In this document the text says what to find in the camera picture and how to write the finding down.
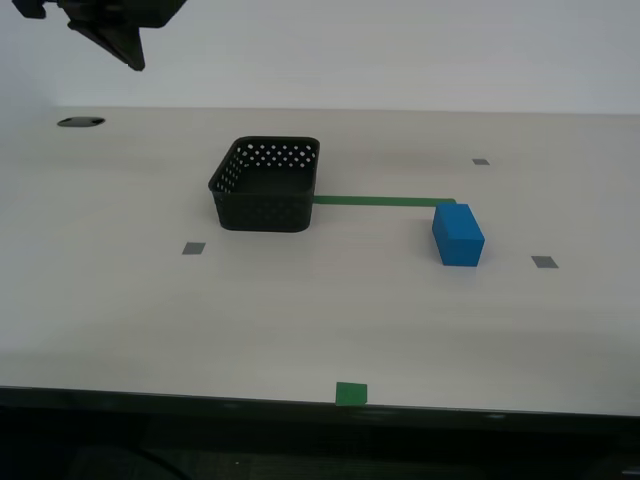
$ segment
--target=white wall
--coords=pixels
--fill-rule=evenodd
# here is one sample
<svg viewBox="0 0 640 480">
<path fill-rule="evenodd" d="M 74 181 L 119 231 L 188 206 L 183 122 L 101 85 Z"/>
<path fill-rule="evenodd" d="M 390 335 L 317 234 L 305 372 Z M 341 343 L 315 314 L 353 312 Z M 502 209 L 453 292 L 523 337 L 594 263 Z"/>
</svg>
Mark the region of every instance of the white wall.
<svg viewBox="0 0 640 480">
<path fill-rule="evenodd" d="M 189 0 L 142 74 L 49 10 L 60 105 L 640 113 L 638 0 Z"/>
<path fill-rule="evenodd" d="M 44 91 L 47 73 L 39 61 L 36 25 L 23 24 L 11 2 L 0 3 L 0 141 L 49 103 Z"/>
</svg>

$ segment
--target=blue block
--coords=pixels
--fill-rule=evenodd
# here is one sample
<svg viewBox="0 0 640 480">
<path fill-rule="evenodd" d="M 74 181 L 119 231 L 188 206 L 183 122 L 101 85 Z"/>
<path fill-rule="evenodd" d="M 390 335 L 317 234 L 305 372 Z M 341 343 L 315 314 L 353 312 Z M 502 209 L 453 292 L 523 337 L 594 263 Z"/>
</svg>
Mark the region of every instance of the blue block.
<svg viewBox="0 0 640 480">
<path fill-rule="evenodd" d="M 484 247 L 484 235 L 469 205 L 439 204 L 433 219 L 433 236 L 443 264 L 457 267 L 478 266 Z"/>
</svg>

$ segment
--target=plastic basket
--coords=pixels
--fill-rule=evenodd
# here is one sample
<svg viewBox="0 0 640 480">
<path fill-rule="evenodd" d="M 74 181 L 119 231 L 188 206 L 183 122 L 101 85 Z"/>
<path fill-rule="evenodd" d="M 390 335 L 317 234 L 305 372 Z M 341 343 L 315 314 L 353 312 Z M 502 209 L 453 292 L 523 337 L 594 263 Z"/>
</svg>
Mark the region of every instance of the plastic basket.
<svg viewBox="0 0 640 480">
<path fill-rule="evenodd" d="M 309 227 L 320 143 L 306 137 L 243 137 L 209 181 L 228 230 L 300 232 Z"/>
</svg>

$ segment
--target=basket rim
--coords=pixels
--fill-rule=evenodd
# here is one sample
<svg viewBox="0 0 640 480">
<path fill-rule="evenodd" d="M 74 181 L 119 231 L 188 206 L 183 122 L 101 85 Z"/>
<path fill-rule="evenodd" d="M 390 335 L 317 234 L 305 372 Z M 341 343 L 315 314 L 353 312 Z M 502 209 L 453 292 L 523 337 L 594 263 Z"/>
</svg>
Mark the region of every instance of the basket rim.
<svg viewBox="0 0 640 480">
<path fill-rule="evenodd" d="M 313 138 L 313 137 L 291 137 L 291 136 L 264 136 L 264 135 L 247 135 L 244 137 L 240 137 L 238 139 L 236 139 L 232 144 L 231 147 L 229 147 L 229 150 L 227 151 L 227 153 L 225 154 L 224 158 L 222 159 L 222 161 L 220 162 L 220 165 L 218 165 L 218 168 L 216 168 L 216 171 L 214 172 L 213 176 L 211 177 L 211 180 L 209 180 L 209 191 L 213 194 L 214 198 L 222 198 L 222 197 L 229 197 L 229 196 L 235 196 L 235 197 L 252 197 L 252 196 L 258 196 L 258 197 L 264 197 L 264 193 L 253 193 L 253 192 L 217 192 L 214 190 L 213 184 L 215 183 L 216 178 L 219 175 L 222 175 L 222 170 L 223 168 L 226 166 L 227 160 L 229 160 L 229 158 L 231 157 L 231 155 L 233 155 L 233 151 L 238 148 L 238 144 L 243 143 L 243 142 L 247 142 L 249 140 L 256 140 L 256 141 L 260 141 L 260 140 L 302 140 L 302 141 L 308 141 L 312 144 L 314 144 L 315 149 L 316 149 L 316 164 L 318 162 L 318 160 L 320 159 L 320 142 L 318 141 L 318 139 Z M 317 173 L 318 169 L 316 168 L 316 170 L 313 172 L 313 182 L 311 184 L 311 187 L 308 190 L 305 190 L 303 192 L 297 192 L 297 193 L 287 193 L 287 194 L 277 194 L 277 193 L 273 193 L 270 194 L 270 197 L 306 197 L 310 194 L 313 194 L 315 192 L 316 189 L 316 173 Z"/>
</svg>

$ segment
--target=green tape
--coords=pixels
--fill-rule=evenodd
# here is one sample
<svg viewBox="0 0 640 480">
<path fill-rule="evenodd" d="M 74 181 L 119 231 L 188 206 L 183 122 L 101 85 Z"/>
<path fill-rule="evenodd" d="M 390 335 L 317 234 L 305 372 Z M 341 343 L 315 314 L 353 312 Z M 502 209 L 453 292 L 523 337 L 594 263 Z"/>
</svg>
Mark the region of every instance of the green tape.
<svg viewBox="0 0 640 480">
<path fill-rule="evenodd" d="M 439 203 L 456 203 L 453 198 L 410 197 L 344 197 L 316 195 L 314 203 L 319 205 L 373 205 L 384 207 L 435 207 Z"/>
<path fill-rule="evenodd" d="M 367 404 L 367 386 L 362 383 L 336 384 L 336 405 L 338 407 L 357 407 Z"/>
</svg>

